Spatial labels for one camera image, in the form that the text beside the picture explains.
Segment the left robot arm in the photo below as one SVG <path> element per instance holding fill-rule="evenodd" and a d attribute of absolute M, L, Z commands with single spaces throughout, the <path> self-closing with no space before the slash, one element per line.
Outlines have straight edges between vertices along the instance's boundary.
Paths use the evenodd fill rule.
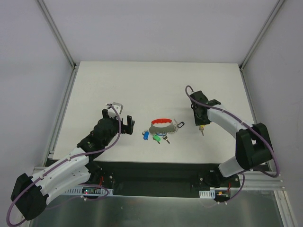
<path fill-rule="evenodd" d="M 102 119 L 93 130 L 82 139 L 64 158 L 33 175 L 21 174 L 15 182 L 6 216 L 7 224 L 12 227 L 10 214 L 16 207 L 23 216 L 22 222 L 38 217 L 56 197 L 78 184 L 95 184 L 100 179 L 98 166 L 94 159 L 112 148 L 121 134 L 131 135 L 134 121 L 127 116 L 123 124 L 123 105 L 107 104 L 102 110 Z"/>

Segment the yellow tagged key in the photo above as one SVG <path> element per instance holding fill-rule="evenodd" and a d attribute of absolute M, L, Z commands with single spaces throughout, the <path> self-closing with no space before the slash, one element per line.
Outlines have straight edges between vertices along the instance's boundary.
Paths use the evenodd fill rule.
<path fill-rule="evenodd" d="M 204 125 L 200 125 L 199 126 L 199 130 L 201 131 L 201 133 L 202 133 L 202 136 L 204 136 Z"/>

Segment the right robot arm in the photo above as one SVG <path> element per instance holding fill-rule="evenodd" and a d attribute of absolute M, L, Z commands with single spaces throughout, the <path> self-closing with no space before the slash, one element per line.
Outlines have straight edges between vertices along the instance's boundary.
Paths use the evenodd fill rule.
<path fill-rule="evenodd" d="M 266 125 L 249 124 L 226 110 L 213 99 L 209 100 L 202 91 L 188 94 L 195 125 L 203 128 L 214 122 L 235 139 L 235 155 L 203 176 L 208 186 L 225 186 L 230 178 L 274 160 L 274 151 Z"/>

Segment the key holder with red handle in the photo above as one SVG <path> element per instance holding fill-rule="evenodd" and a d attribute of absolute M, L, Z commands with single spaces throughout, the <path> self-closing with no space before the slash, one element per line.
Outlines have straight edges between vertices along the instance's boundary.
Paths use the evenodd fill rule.
<path fill-rule="evenodd" d="M 177 126 L 168 118 L 155 119 L 151 121 L 149 127 L 149 133 L 151 134 L 174 134 L 177 131 Z"/>

